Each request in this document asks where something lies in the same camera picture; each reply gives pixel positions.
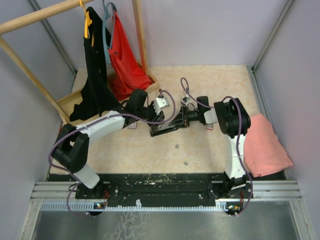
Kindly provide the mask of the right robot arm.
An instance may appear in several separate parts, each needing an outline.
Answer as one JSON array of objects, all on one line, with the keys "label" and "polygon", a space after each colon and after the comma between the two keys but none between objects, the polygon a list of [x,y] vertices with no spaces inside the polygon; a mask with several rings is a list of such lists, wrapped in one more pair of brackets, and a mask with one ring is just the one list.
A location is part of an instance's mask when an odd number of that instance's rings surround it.
[{"label": "right robot arm", "polygon": [[235,198],[247,186],[250,177],[244,165],[244,144],[251,127],[251,119],[238,98],[227,97],[229,101],[218,101],[209,106],[207,96],[195,99],[197,107],[190,110],[184,103],[178,115],[169,123],[170,130],[187,128],[190,122],[200,122],[207,127],[218,123],[220,131],[228,140],[228,161],[224,171],[223,189],[221,194]]}]

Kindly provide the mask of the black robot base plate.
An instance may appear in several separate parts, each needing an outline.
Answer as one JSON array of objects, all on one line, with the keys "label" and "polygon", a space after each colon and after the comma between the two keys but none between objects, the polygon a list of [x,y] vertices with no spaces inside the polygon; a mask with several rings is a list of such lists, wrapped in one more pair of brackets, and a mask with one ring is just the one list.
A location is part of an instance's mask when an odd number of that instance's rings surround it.
[{"label": "black robot base plate", "polygon": [[77,200],[103,199],[109,207],[214,207],[219,199],[247,199],[253,193],[248,179],[246,187],[235,196],[221,194],[223,173],[102,173],[100,182],[89,189],[80,184]]}]

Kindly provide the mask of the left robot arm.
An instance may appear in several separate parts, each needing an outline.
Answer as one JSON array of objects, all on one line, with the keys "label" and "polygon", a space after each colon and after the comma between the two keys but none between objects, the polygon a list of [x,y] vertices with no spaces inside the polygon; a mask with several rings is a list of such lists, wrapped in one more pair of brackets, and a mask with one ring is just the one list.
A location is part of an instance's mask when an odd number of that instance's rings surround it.
[{"label": "left robot arm", "polygon": [[136,121],[147,121],[153,127],[164,120],[163,108],[169,106],[168,99],[160,92],[145,105],[148,93],[141,89],[133,91],[128,100],[114,110],[88,123],[74,126],[64,125],[49,154],[49,160],[56,160],[64,171],[77,182],[85,185],[86,192],[97,199],[103,195],[104,186],[100,177],[87,164],[89,146],[100,138],[121,130]]}]

